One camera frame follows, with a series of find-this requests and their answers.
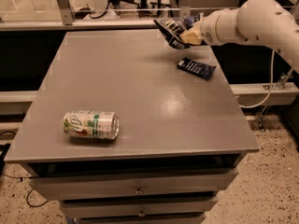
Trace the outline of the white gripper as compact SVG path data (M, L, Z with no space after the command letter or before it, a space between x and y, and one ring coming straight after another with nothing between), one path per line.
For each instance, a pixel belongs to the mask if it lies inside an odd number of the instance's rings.
M218 10L203 19L199 30L188 30L180 35L184 43L200 45L204 41L210 46L242 43L242 34L237 30L237 9Z

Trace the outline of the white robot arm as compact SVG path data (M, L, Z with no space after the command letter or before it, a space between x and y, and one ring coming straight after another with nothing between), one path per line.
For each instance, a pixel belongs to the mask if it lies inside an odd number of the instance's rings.
M210 46L264 46L299 72L299 25L275 0L248 0L240 8L215 11L179 37L191 45L205 41Z

